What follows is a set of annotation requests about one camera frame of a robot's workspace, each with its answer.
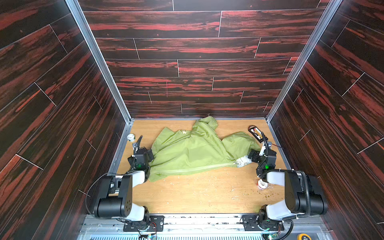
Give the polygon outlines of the green zip-up jacket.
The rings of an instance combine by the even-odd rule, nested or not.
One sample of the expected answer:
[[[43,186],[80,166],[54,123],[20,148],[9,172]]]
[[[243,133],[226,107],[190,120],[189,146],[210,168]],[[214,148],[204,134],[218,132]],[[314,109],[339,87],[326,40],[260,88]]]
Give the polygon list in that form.
[[[245,132],[233,133],[220,139],[218,122],[209,116],[197,120],[191,130],[176,132],[164,128],[151,149],[149,181],[169,176],[192,175],[226,167],[243,167],[250,163],[248,154],[261,147]]]

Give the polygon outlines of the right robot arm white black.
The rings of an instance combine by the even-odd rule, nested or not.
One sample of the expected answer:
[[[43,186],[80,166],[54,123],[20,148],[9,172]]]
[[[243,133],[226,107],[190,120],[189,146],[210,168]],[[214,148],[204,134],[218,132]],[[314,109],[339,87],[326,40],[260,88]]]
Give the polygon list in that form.
[[[303,171],[275,169],[276,152],[251,150],[248,158],[258,164],[258,187],[266,189],[270,185],[284,187],[284,200],[261,207],[258,225],[263,228],[277,228],[284,221],[324,215],[328,202],[319,180]]]

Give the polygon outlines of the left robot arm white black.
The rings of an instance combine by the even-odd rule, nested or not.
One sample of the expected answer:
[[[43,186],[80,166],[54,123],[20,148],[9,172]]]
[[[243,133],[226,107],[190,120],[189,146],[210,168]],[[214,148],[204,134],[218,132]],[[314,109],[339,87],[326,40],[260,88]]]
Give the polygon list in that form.
[[[85,200],[88,214],[146,229],[150,225],[149,211],[147,207],[133,203],[133,188],[149,179],[150,163],[153,160],[151,150],[139,148],[128,158],[131,168],[125,174],[105,174],[99,177],[90,187],[99,184],[96,194],[92,196],[93,200],[90,203]]]

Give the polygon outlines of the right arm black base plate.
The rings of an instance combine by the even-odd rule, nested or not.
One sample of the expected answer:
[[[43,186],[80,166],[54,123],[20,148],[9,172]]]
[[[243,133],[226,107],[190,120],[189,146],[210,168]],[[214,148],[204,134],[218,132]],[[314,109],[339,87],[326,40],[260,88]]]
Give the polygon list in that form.
[[[245,231],[272,231],[279,232],[285,228],[282,221],[270,220],[265,216],[259,215],[243,215],[240,223]]]

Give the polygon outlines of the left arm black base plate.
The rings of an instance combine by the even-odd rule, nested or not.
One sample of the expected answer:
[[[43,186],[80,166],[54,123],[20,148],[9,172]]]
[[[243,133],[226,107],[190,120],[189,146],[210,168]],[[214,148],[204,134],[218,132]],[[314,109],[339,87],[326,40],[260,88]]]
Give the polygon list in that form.
[[[142,221],[126,221],[123,232],[162,232],[164,229],[165,216],[149,215]]]

